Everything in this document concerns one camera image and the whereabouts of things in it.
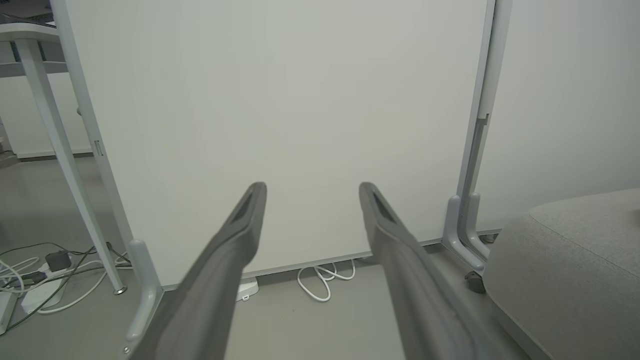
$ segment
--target caster wheel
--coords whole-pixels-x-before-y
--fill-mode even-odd
[[[484,283],[482,282],[482,277],[477,272],[470,272],[465,276],[465,280],[467,281],[467,287],[469,288],[469,290],[478,294],[486,293],[486,290],[484,289]]]

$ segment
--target floor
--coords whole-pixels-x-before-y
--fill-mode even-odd
[[[116,249],[123,249],[94,160],[76,161],[105,237]],[[56,161],[21,163],[2,169],[0,188],[0,252],[42,241],[73,250],[91,246]],[[9,253],[2,259],[16,263],[31,256],[43,257],[53,250],[43,245]],[[463,276],[468,270],[464,264],[441,245],[431,245],[426,251],[496,339],[505,358],[527,359],[490,316],[486,295],[465,288]],[[300,289],[296,272],[260,277],[259,292],[236,304],[227,359],[402,359],[383,270],[361,261],[356,261],[356,267],[353,280],[330,282],[332,298],[326,303],[312,300]],[[351,265],[343,262],[339,269],[342,274],[350,274]],[[96,270],[74,277],[61,304],[82,295],[100,274]],[[70,309],[33,316],[0,336],[0,357],[116,359],[140,300],[140,288],[132,271],[122,270],[120,274],[129,287],[124,294],[112,295],[110,283],[103,281],[89,297]],[[310,290],[324,296],[323,285],[313,271],[307,270],[304,275],[303,281]],[[171,292],[166,293],[163,302],[171,296]],[[12,323],[22,316],[18,307]]]

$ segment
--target table leg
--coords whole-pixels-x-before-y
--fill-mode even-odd
[[[69,144],[56,101],[53,97],[49,78],[44,69],[44,62],[42,61],[38,42],[37,40],[21,39],[16,40],[15,44],[18,49],[18,54],[20,55],[22,66],[24,67],[24,72],[27,75],[29,86],[33,92],[33,97],[40,111],[40,116],[42,116],[42,122],[49,133],[53,150],[56,153],[62,172],[67,179],[71,194],[73,194],[76,205],[80,210],[84,224],[87,230],[89,230],[89,235],[95,245],[98,256],[100,256],[100,260],[102,260],[104,268],[109,275],[109,280],[111,280],[115,289],[114,294],[123,293],[127,287],[122,284],[113,260],[109,255],[109,249],[104,241],[100,226],[89,202],[89,196],[87,196],[86,189],[80,178],[80,173],[78,172],[76,161],[71,151],[71,145]]]

